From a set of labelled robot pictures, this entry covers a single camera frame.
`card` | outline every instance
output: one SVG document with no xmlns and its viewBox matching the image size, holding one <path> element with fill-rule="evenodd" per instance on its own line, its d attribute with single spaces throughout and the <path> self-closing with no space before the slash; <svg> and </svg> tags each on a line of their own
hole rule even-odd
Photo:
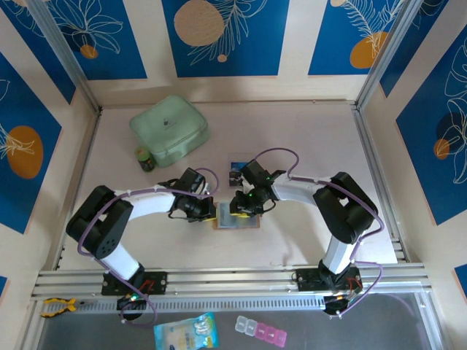
<svg viewBox="0 0 467 350">
<path fill-rule="evenodd" d="M 231 170 L 228 172 L 228 185 L 230 187 L 242 186 L 242 173 L 240 173 L 240 169 L 247 164 L 248 162 L 231 162 Z"/>
<path fill-rule="evenodd" d="M 230 203 L 217 203 L 217 219 L 214 221 L 216 230 L 238 230 L 242 228 L 259 228 L 260 217 L 238 217 L 231 215 Z"/>
</svg>

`metal bracket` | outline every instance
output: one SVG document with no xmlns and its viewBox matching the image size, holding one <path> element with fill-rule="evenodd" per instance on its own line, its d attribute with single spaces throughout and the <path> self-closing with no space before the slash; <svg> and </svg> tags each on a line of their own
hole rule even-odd
<svg viewBox="0 0 467 350">
<path fill-rule="evenodd" d="M 360 271 L 355 266 L 341 276 L 341 278 L 334 284 L 338 290 L 348 290 L 350 283 L 348 279 L 361 280 Z M 330 290 L 330 286 L 326 284 L 320 275 L 319 268 L 299 268 L 296 271 L 296 278 L 299 292 L 323 292 Z"/>
<path fill-rule="evenodd" d="M 147 289 L 142 290 L 147 295 L 165 295 L 167 285 L 167 272 L 165 271 L 145 271 L 142 274 L 141 284 L 146 283 Z M 122 296 L 127 295 L 131 290 L 123 285 L 110 273 L 104 274 L 104 281 L 102 282 L 102 295 L 104 296 Z"/>
</svg>

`small picture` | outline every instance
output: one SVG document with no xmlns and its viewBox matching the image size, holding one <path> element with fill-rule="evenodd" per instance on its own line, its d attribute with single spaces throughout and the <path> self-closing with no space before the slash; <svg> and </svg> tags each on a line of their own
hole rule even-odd
<svg viewBox="0 0 467 350">
<path fill-rule="evenodd" d="M 228 185 L 230 187 L 242 186 L 242 173 L 240 173 L 240 169 L 247 164 L 248 162 L 231 162 L 231 170 L 228 172 Z"/>
</svg>

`aluminum frame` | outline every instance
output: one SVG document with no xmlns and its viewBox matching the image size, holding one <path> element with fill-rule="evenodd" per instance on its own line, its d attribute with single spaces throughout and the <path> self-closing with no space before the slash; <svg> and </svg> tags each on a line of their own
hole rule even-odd
<svg viewBox="0 0 467 350">
<path fill-rule="evenodd" d="M 87 132 L 85 135 L 85 139 L 83 140 L 83 144 L 88 143 L 88 145 L 86 147 L 85 156 L 81 161 L 81 164 L 80 164 L 81 166 L 80 168 L 77 169 L 79 174 L 76 178 L 75 176 L 73 176 L 72 183 L 70 183 L 70 187 L 74 186 L 74 191 L 73 191 L 73 198 L 72 198 L 72 201 L 69 207 L 69 213 L 66 216 L 66 222 L 68 222 L 72 218 L 74 207 L 76 206 L 76 201 L 78 199 L 78 193 L 80 193 L 80 189 L 82 185 L 82 178 L 84 177 L 86 167 L 88 166 L 89 157 L 93 149 L 94 140 L 96 139 L 96 134 L 99 128 L 100 121 L 101 121 L 101 112 L 97 114 L 96 119 L 93 121 L 93 124 L 91 126 L 90 133 Z M 53 252 L 53 256 L 51 257 L 51 260 L 47 259 L 46 266 L 43 268 L 50 268 L 51 270 L 57 270 L 60 268 L 60 259 L 61 259 L 61 254 L 64 250 L 65 237 L 66 237 L 65 227 L 66 225 L 62 227 L 61 234 L 58 237 L 58 240 L 55 241 L 53 245 L 55 249 Z"/>
<path fill-rule="evenodd" d="M 100 109 L 92 91 L 88 88 L 87 80 L 77 65 L 69 47 L 63 45 L 64 39 L 59 34 L 55 21 L 50 13 L 45 12 L 46 6 L 40 0 L 26 0 L 30 6 L 30 11 L 38 23 L 39 28 L 44 32 L 48 42 L 54 49 L 55 54 L 61 60 L 67 73 L 73 79 L 78 88 L 85 95 L 90 106 L 94 110 Z M 390 59 L 393 57 L 400 41 L 402 40 L 412 18 L 422 4 L 423 0 L 407 1 L 404 5 L 402 15 L 397 20 L 391 31 L 390 40 L 385 43 L 381 54 L 377 57 L 374 67 L 357 98 L 354 109 L 355 122 L 358 127 L 360 139 L 365 151 L 371 175 L 375 182 L 379 199 L 385 212 L 385 219 L 390 226 L 390 232 L 396 237 L 393 245 L 398 252 L 398 259 L 405 260 L 406 255 L 400 237 L 398 220 L 393 211 L 392 201 L 385 186 L 385 179 L 380 171 L 379 160 L 374 151 L 371 137 L 364 116 L 361 114 L 369 96 L 374 88 L 379 84 L 379 79 L 386 69 Z M 94 140 L 93 133 L 90 147 Z M 88 162 L 88 154 L 84 162 L 83 169 Z M 63 237 L 55 255 L 54 268 L 58 265 L 60 254 L 63 248 Z M 295 269 L 306 266 L 284 266 L 277 268 L 217 268 L 198 270 L 165 270 L 169 273 L 167 293 L 164 296 L 151 297 L 154 300 L 189 300 L 196 298 L 238 298 L 238 297 L 258 297 L 258 298 L 289 298 L 291 296 L 319 296 L 329 295 L 330 292 L 298 292 L 298 287 L 292 281 Z M 431 297 L 431 283 L 428 275 L 420 263 L 385 265 L 385 274 L 372 292 L 375 293 L 416 293 L 420 313 L 423 316 L 426 329 L 431 333 L 430 342 L 435 349 L 450 349 L 448 343 L 444 343 L 442 332 L 439 331 L 439 321 L 434 312 Z M 115 297 L 103 297 L 100 295 L 103 271 L 42 271 L 39 273 L 36 286 L 33 291 L 31 302 L 28 305 L 28 313 L 22 334 L 19 338 L 16 349 L 35 349 L 39 344 L 40 335 L 44 326 L 44 319 L 39 315 L 44 309 L 43 300 L 51 297 L 86 297 L 98 300 L 115 300 Z M 363 285 L 371 284 L 379 273 L 378 269 L 362 267 L 360 269 Z"/>
<path fill-rule="evenodd" d="M 298 292 L 292 280 L 297 268 L 315 266 L 293 265 L 273 268 L 211 268 L 166 269 L 168 273 L 165 295 L 151 296 L 161 312 L 239 310 L 317 310 L 323 308 L 319 300 L 331 292 Z M 431 302 L 431 283 L 421 263 L 384 265 L 385 273 L 373 293 L 415 294 L 424 327 L 429 333 L 433 349 L 449 349 Z M 81 314 L 114 313 L 117 297 L 100 295 L 104 271 L 42 271 L 36 282 L 26 320 L 26 331 L 16 349 L 35 349 L 42 334 L 44 319 L 41 311 L 52 306 L 43 300 L 51 297 L 96 299 L 94 308 L 77 311 Z M 378 268 L 361 267 L 365 287 L 379 274 Z"/>
<path fill-rule="evenodd" d="M 52 17 L 47 5 L 42 0 L 26 0 L 28 11 L 31 14 L 37 26 L 44 34 L 47 43 L 52 48 L 57 56 L 61 65 L 69 75 L 74 86 L 79 89 L 88 106 L 97 114 L 100 111 L 99 103 L 89 87 L 88 80 L 81 66 L 78 64 L 76 57 L 74 57 L 72 49 L 66 43 L 60 28 Z"/>
<path fill-rule="evenodd" d="M 389 62 L 393 58 L 407 30 L 412 24 L 415 15 L 424 2 L 424 0 L 404 1 L 404 7 L 401 10 L 398 18 L 395 20 L 395 23 L 382 46 L 382 49 L 379 51 L 379 54 L 376 57 L 365 82 L 363 83 L 363 87 L 355 100 L 357 109 L 360 111 L 365 108 L 371 97 L 371 94 L 373 93 L 374 89 L 377 88 L 379 80 L 384 74 L 387 66 L 389 65 Z"/>
</svg>

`white tabletop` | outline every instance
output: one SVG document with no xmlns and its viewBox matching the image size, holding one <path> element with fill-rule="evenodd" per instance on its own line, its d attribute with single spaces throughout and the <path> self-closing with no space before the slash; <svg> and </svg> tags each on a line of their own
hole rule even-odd
<svg viewBox="0 0 467 350">
<path fill-rule="evenodd" d="M 270 147 L 288 147 L 301 158 L 293 174 L 324 177 L 346 171 L 381 212 L 349 105 L 271 102 L 196 107 L 208 120 L 210 140 L 172 166 L 148 174 L 134 157 L 138 144 L 128 126 L 129 120 L 144 108 L 105 109 L 76 209 L 100 184 L 113 190 L 151 187 L 181 176 L 188 166 L 215 171 L 220 177 L 215 201 L 230 202 L 235 191 L 228 187 L 230 161 L 245 161 Z M 294 157 L 277 151 L 259 161 L 272 172 L 288 169 Z M 207 179 L 213 182 L 209 174 Z M 316 207 L 285 201 L 265 214 L 257 229 L 213 230 L 208 222 L 188 224 L 170 220 L 166 214 L 148 215 L 128 223 L 122 243 L 146 268 L 237 268 L 314 265 L 323 257 L 330 238 Z M 61 269 L 99 268 L 97 263 L 79 256 L 76 248 L 76 242 L 67 236 Z M 396 263 L 388 232 L 366 241 L 357 258 Z"/>
</svg>

